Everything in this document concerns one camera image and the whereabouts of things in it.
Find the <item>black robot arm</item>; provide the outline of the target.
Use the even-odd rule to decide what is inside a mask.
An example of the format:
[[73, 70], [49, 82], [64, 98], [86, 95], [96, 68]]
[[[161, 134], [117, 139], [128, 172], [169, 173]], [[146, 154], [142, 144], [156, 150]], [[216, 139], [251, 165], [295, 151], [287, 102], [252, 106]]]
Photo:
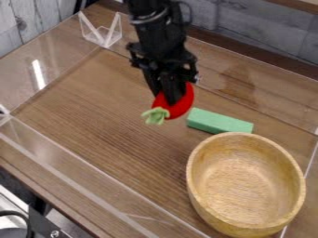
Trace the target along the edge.
[[153, 96], [168, 106], [185, 95], [185, 84], [197, 82], [196, 56], [185, 49], [181, 1], [125, 0], [137, 41], [126, 44], [130, 65], [140, 69]]

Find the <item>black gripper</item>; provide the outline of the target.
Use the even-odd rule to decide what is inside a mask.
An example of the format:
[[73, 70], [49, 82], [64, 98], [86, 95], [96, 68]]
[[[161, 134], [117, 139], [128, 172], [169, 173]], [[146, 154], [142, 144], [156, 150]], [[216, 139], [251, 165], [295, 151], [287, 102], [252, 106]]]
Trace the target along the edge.
[[186, 22], [180, 18], [132, 18], [137, 41], [126, 44], [130, 64], [144, 74], [149, 91], [162, 90], [168, 106], [185, 94], [185, 81], [197, 81], [196, 56], [185, 49]]

